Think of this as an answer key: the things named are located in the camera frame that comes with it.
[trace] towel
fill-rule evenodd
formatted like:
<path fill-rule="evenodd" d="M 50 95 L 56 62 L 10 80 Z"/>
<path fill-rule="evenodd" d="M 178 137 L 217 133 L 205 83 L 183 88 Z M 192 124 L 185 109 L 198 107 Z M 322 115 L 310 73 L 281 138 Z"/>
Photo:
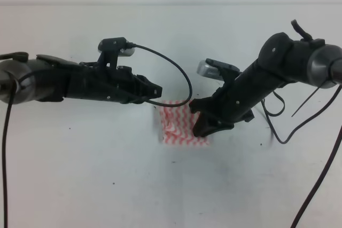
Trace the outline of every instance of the towel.
<path fill-rule="evenodd" d="M 178 104 L 181 102 L 180 100 L 163 101 L 165 104 Z M 209 145 L 207 138 L 193 135 L 192 128 L 199 113 L 192 114 L 188 104 L 175 108 L 157 107 L 161 119 L 163 143 L 170 145 Z"/>

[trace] cable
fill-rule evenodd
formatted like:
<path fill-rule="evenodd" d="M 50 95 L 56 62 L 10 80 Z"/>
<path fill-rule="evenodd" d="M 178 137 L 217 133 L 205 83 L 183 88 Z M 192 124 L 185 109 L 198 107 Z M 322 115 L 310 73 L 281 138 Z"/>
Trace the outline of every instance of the cable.
<path fill-rule="evenodd" d="M 321 183 L 323 182 L 323 180 L 324 180 L 326 174 L 328 173 L 329 168 L 330 168 L 330 166 L 331 166 L 331 164 L 332 164 L 332 162 L 336 156 L 336 153 L 337 153 L 338 147 L 341 144 L 341 141 L 342 141 L 342 127 L 340 128 L 340 132 L 338 133 L 338 137 L 337 137 L 336 142 L 333 146 L 333 149 L 332 149 L 332 152 L 328 158 L 328 161 L 323 168 L 322 173 L 320 174 L 320 176 L 319 176 L 317 182 L 315 183 L 314 187 L 311 189 L 308 197 L 306 197 L 303 205 L 300 207 L 295 219 L 293 220 L 291 228 L 295 228 L 297 226 L 297 224 L 298 224 L 301 216 L 303 215 L 305 209 L 307 208 L 311 199 L 314 197 L 315 193 L 317 192 L 318 188 L 320 187 Z"/>
<path fill-rule="evenodd" d="M 278 117 L 278 116 L 280 116 L 283 112 L 284 112 L 284 110 L 285 110 L 285 100 L 280 96 L 280 95 L 278 95 L 275 91 L 273 91 L 273 94 L 275 95 L 275 97 L 277 97 L 282 103 L 283 103 L 283 108 L 282 108 L 282 110 L 280 111 L 280 112 L 278 112 L 278 113 L 271 113 L 271 112 L 269 112 L 266 108 L 264 109 L 264 111 L 265 111 L 265 114 L 267 113 L 269 116 L 271 116 L 271 117 Z"/>
<path fill-rule="evenodd" d="M 4 228 L 8 227 L 8 203 L 7 203 L 7 172 L 6 172 L 6 138 L 7 129 L 9 127 L 11 109 L 14 101 L 15 91 L 17 90 L 17 84 L 15 81 L 12 83 L 10 91 L 10 99 L 7 106 L 6 118 L 4 123 L 4 130 L 2 134 L 2 183 L 3 183 L 3 197 L 4 197 Z"/>
<path fill-rule="evenodd" d="M 315 119 L 316 117 L 318 117 L 319 115 L 321 115 L 331 104 L 332 102 L 336 99 L 336 97 L 338 96 L 338 94 L 340 93 L 342 89 L 342 86 L 339 85 L 339 87 L 337 88 L 336 92 L 333 94 L 333 96 L 331 97 L 331 99 L 327 102 L 326 105 L 324 105 L 324 107 L 322 109 L 320 109 L 317 113 L 315 113 L 314 115 L 312 115 L 311 117 L 309 117 L 307 120 L 303 121 L 301 124 L 299 124 L 291 133 L 290 135 L 288 136 L 288 138 L 285 140 L 285 141 L 282 141 L 272 122 L 271 122 L 271 119 L 269 118 L 269 115 L 268 115 L 268 111 L 265 107 L 265 100 L 262 100 L 261 101 L 261 104 L 262 104 L 262 108 L 263 108 L 263 111 L 265 112 L 265 116 L 266 116 L 266 119 L 267 119 L 267 123 L 269 124 L 269 127 L 271 128 L 271 131 L 272 133 L 274 133 L 275 137 L 277 138 L 278 142 L 280 142 L 281 144 L 287 144 L 289 142 L 289 140 L 291 139 L 291 137 L 294 135 L 294 133 L 297 132 L 298 129 L 300 129 L 301 127 L 303 127 L 305 124 L 307 124 L 308 122 L 310 122 L 311 120 Z"/>
<path fill-rule="evenodd" d="M 27 73 L 26 75 L 24 75 L 23 77 L 21 77 L 20 79 L 18 79 L 18 83 L 20 84 L 22 81 L 24 81 L 25 79 L 31 77 L 31 76 L 35 76 L 35 75 L 39 75 L 41 73 L 61 73 L 61 72 L 67 72 L 67 70 L 62 70 L 62 69 L 39 69 L 39 70 L 35 70 L 33 72 Z"/>
<path fill-rule="evenodd" d="M 167 58 L 166 56 L 164 56 L 163 54 L 161 53 L 158 53 L 157 51 L 155 50 L 152 50 L 152 49 L 149 49 L 149 48 L 146 48 L 144 46 L 141 46 L 141 45 L 137 45 L 137 44 L 133 44 L 133 43 L 128 43 L 129 47 L 130 48 L 140 48 L 140 49 L 143 49 L 143 50 L 146 50 L 146 51 L 149 51 L 151 53 L 154 53 L 160 57 L 162 57 L 163 59 L 167 60 L 168 62 L 170 62 L 171 64 L 173 64 L 174 66 L 176 66 L 177 69 L 179 69 L 179 71 L 183 74 L 183 76 L 185 77 L 188 85 L 189 85 L 189 96 L 187 97 L 187 99 L 179 104 L 163 104 L 163 103 L 159 103 L 157 101 L 151 101 L 151 100 L 145 100 L 145 102 L 149 103 L 149 104 L 154 104 L 154 105 L 157 105 L 157 106 L 162 106 L 162 107 L 180 107 L 180 106 L 183 106 L 185 104 L 187 104 L 190 100 L 191 100 L 191 97 L 192 97 L 192 85 L 191 85 L 191 82 L 190 82 L 190 79 L 189 77 L 187 76 L 187 74 L 185 73 L 185 71 L 177 64 L 175 63 L 174 61 L 172 61 L 171 59 Z"/>
<path fill-rule="evenodd" d="M 303 105 L 304 105 L 307 101 L 309 101 L 310 98 L 311 98 L 314 94 L 316 94 L 317 91 L 318 91 L 318 90 L 319 90 L 327 81 L 328 81 L 328 79 L 324 80 L 323 83 L 322 83 L 318 88 L 316 88 L 315 91 L 313 91 L 313 93 L 312 93 L 311 95 L 309 95 L 308 98 L 305 99 L 305 101 L 298 107 L 298 109 L 292 114 L 291 117 L 293 117 L 293 116 L 294 116 L 294 115 L 303 107 Z"/>

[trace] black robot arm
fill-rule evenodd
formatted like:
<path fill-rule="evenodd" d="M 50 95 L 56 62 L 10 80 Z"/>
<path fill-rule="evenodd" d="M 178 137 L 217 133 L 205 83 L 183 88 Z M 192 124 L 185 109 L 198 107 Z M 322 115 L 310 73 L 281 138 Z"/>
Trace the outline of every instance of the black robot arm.
<path fill-rule="evenodd" d="M 291 40 L 287 34 L 273 35 L 262 47 L 256 61 L 242 73 L 238 68 L 218 61 L 202 61 L 197 72 L 224 81 L 211 96 L 194 99 L 191 112 L 200 112 L 193 127 L 197 137 L 234 128 L 240 121 L 254 118 L 251 110 L 277 88 L 302 82 L 320 88 L 342 83 L 342 49 L 312 39 L 294 20 L 293 28 L 302 36 Z"/>
<path fill-rule="evenodd" d="M 80 64 L 46 55 L 28 60 L 24 52 L 0 56 L 0 99 L 8 103 L 12 81 L 17 84 L 14 104 L 63 98 L 141 104 L 161 97 L 162 87 L 133 75 L 130 67 L 117 67 L 119 56 L 134 53 L 125 38 L 102 40 L 98 49 L 97 62 Z"/>

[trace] wire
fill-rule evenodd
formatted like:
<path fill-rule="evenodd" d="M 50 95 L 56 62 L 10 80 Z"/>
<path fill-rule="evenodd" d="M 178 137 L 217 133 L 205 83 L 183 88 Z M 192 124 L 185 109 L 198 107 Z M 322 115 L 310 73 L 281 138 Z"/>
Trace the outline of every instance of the wire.
<path fill-rule="evenodd" d="M 163 59 L 167 60 L 168 62 L 170 62 L 171 64 L 176 66 L 177 69 L 179 69 L 179 71 L 183 74 L 183 76 L 185 77 L 185 79 L 186 79 L 186 81 L 187 81 L 187 83 L 189 85 L 189 96 L 187 97 L 187 99 L 185 101 L 183 101 L 183 102 L 181 102 L 179 104 L 163 104 L 163 103 L 159 103 L 157 101 L 151 101 L 151 100 L 145 100 L 145 102 L 147 102 L 149 104 L 154 104 L 154 105 L 157 105 L 157 106 L 162 106 L 162 107 L 180 107 L 180 106 L 183 106 L 183 105 L 187 104 L 191 100 L 191 97 L 192 97 L 192 85 L 191 85 L 190 79 L 187 76 L 187 74 L 185 73 L 185 71 L 177 63 L 175 63 L 171 59 L 167 58 L 163 54 L 161 54 L 161 53 L 159 53 L 159 52 L 157 52 L 155 50 L 146 48 L 144 46 L 133 44 L 133 43 L 129 43 L 129 47 L 131 47 L 131 48 L 140 48 L 140 49 L 149 51 L 149 52 L 154 53 L 154 54 L 162 57 Z"/>
<path fill-rule="evenodd" d="M 275 95 L 275 97 L 277 97 L 282 103 L 283 103 L 283 108 L 282 108 L 282 110 L 280 111 L 280 112 L 278 112 L 278 113 L 271 113 L 271 112 L 269 112 L 266 108 L 264 109 L 264 111 L 265 111 L 265 114 L 267 113 L 269 116 L 271 116 L 271 117 L 278 117 L 278 116 L 280 116 L 283 112 L 284 112 L 284 110 L 285 110 L 285 100 L 280 96 L 280 95 L 278 95 L 275 91 L 273 91 L 273 94 Z"/>
<path fill-rule="evenodd" d="M 22 81 L 24 81 L 25 79 L 31 77 L 31 76 L 35 76 L 37 74 L 40 74 L 40 73 L 50 73 L 52 72 L 53 69 L 40 69 L 40 70 L 35 70 L 34 72 L 30 72 L 30 73 L 27 73 L 26 75 L 24 75 L 23 77 L 21 77 L 20 79 L 18 79 L 18 83 L 20 84 Z"/>
<path fill-rule="evenodd" d="M 311 117 L 309 117 L 307 120 L 303 121 L 301 124 L 299 124 L 291 133 L 290 135 L 288 136 L 288 138 L 285 140 L 285 141 L 282 141 L 272 122 L 271 122 L 271 119 L 269 118 L 269 115 L 268 115 L 268 111 L 266 109 L 266 106 L 265 106 L 265 100 L 262 100 L 261 101 L 261 104 L 262 104 L 262 108 L 263 108 L 263 111 L 265 112 L 265 116 L 266 116 L 266 119 L 267 119 L 267 123 L 269 124 L 269 127 L 272 131 L 272 133 L 275 135 L 275 137 L 277 138 L 278 142 L 280 142 L 281 144 L 287 144 L 289 142 L 289 140 L 291 139 L 291 137 L 294 135 L 294 133 L 296 133 L 298 131 L 298 129 L 302 128 L 304 125 L 306 125 L 307 123 L 309 123 L 311 120 L 315 119 L 316 117 L 318 117 L 319 115 L 321 115 L 332 103 L 333 101 L 336 99 L 336 97 L 338 96 L 338 94 L 340 93 L 342 89 L 342 86 L 339 85 L 339 87 L 337 88 L 336 92 L 333 94 L 333 96 L 331 97 L 331 99 L 327 102 L 326 105 L 324 105 L 324 107 L 322 109 L 320 109 L 317 113 L 315 113 L 314 115 L 312 115 Z"/>
<path fill-rule="evenodd" d="M 295 228 L 301 218 L 301 216 L 303 215 L 305 209 L 307 208 L 307 206 L 309 205 L 311 199 L 314 197 L 315 193 L 317 192 L 318 188 L 320 187 L 321 183 L 323 182 L 326 174 L 328 173 L 329 171 L 329 168 L 336 156 L 336 153 L 337 153 L 337 150 L 338 150 L 338 147 L 340 146 L 341 144 L 341 141 L 342 141 L 342 127 L 340 128 L 340 132 L 338 133 L 338 136 L 337 136 L 337 139 L 336 139 L 336 142 L 333 146 L 333 149 L 332 149 L 332 152 L 328 158 L 328 161 L 327 163 L 325 164 L 323 170 L 322 170 L 322 173 L 320 174 L 317 182 L 315 183 L 314 187 L 311 189 L 308 197 L 306 197 L 303 205 L 300 207 L 295 219 L 293 220 L 293 223 L 291 225 L 291 228 Z"/>
<path fill-rule="evenodd" d="M 305 101 L 298 107 L 298 109 L 292 114 L 291 117 L 293 117 L 293 116 L 294 116 L 294 115 L 303 107 L 303 105 L 304 105 L 307 101 L 309 101 L 310 98 L 311 98 L 314 94 L 316 94 L 316 92 L 317 92 L 317 91 L 318 91 L 318 90 L 319 90 L 327 81 L 328 81 L 328 79 L 324 80 L 323 83 L 322 83 L 318 88 L 316 88 L 315 91 L 314 91 L 311 95 L 309 95 L 308 98 L 305 99 Z"/>
<path fill-rule="evenodd" d="M 10 99 L 7 106 L 6 118 L 4 123 L 4 130 L 2 133 L 2 183 L 3 183 L 3 198 L 4 198 L 4 228 L 8 227 L 8 202 L 7 202 L 7 172 L 6 172 L 6 138 L 7 130 L 9 127 L 11 109 L 14 101 L 15 91 L 17 84 L 15 81 L 12 83 L 10 91 Z"/>

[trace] white table surface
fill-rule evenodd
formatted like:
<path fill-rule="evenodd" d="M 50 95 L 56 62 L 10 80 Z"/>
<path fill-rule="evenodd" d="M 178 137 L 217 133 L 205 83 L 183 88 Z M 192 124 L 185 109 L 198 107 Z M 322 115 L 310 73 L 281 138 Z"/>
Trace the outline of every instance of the white table surface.
<path fill-rule="evenodd" d="M 1 6 L 0 50 L 95 61 L 101 39 L 124 36 L 172 58 L 194 96 L 207 97 L 222 82 L 197 75 L 199 61 L 244 69 L 274 33 L 299 39 L 294 18 L 342 45 L 341 17 L 341 5 Z M 161 85 L 162 99 L 186 97 L 184 78 L 156 56 L 137 50 L 119 64 Z M 313 90 L 299 83 L 278 90 L 286 111 L 273 121 L 282 138 L 335 89 L 319 91 L 291 118 Z M 215 134 L 209 147 L 161 144 L 149 104 L 16 105 L 7 139 L 9 227 L 290 227 L 332 150 L 340 99 L 287 145 L 271 137 L 258 105 L 252 122 Z M 267 105 L 281 108 L 274 97 Z M 6 105 L 0 110 L 2 126 Z M 298 227 L 340 227 L 341 186 L 339 152 Z"/>

